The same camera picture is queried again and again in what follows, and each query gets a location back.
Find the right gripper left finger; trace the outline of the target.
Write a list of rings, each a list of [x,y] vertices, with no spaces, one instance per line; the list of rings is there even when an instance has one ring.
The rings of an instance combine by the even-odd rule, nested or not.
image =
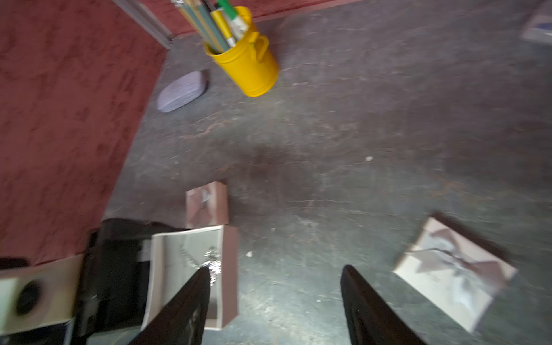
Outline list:
[[[210,292],[210,271],[202,267],[130,345],[200,344]]]

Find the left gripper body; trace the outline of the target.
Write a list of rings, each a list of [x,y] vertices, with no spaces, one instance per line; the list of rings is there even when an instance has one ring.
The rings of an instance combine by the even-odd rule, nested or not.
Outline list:
[[[147,304],[151,240],[177,229],[156,221],[109,218],[86,246],[76,297],[73,343],[139,331]]]

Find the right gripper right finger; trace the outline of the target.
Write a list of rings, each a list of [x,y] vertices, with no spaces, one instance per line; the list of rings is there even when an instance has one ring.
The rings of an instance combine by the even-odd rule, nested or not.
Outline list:
[[[343,267],[341,293],[352,344],[422,345],[424,341],[351,265]]]

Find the pink jewelry box base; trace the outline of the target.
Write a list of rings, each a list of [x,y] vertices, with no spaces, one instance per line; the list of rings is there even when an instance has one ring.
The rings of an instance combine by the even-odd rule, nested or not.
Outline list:
[[[154,234],[145,329],[202,267],[211,275],[206,330],[220,331],[238,315],[238,228],[229,225]]]

